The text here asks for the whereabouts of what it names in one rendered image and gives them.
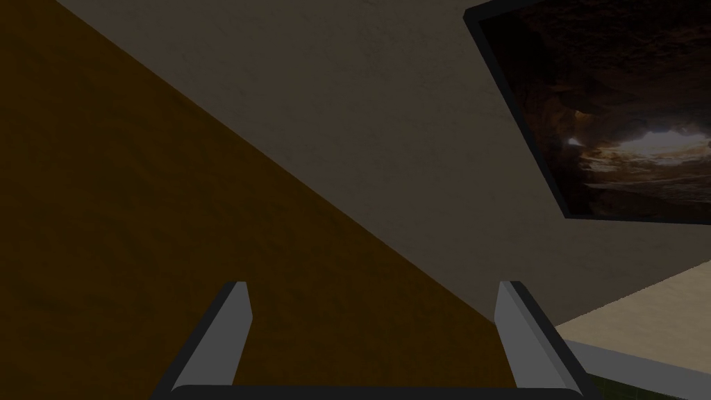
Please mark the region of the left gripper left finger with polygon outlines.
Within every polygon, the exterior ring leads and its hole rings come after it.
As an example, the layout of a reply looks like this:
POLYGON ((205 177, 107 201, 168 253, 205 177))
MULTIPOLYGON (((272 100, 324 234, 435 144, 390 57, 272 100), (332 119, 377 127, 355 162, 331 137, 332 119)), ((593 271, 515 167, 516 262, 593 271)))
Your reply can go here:
POLYGON ((232 384, 252 317, 246 283, 226 283, 162 374, 152 396, 233 396, 232 384))

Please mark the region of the dark framed cave picture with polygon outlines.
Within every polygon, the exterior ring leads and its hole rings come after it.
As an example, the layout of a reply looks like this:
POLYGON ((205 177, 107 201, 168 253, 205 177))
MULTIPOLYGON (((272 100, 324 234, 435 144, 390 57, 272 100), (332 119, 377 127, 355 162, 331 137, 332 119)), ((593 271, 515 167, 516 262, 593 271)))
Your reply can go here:
POLYGON ((566 218, 711 226, 711 0, 488 0, 463 19, 566 218))

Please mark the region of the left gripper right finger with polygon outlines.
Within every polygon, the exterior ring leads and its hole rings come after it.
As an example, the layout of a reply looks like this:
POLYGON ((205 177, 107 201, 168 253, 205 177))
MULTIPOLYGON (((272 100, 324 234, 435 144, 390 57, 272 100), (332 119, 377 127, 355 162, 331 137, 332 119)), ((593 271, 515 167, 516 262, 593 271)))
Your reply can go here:
POLYGON ((519 281, 499 283, 494 323, 527 397, 598 397, 599 390, 551 320, 519 281))

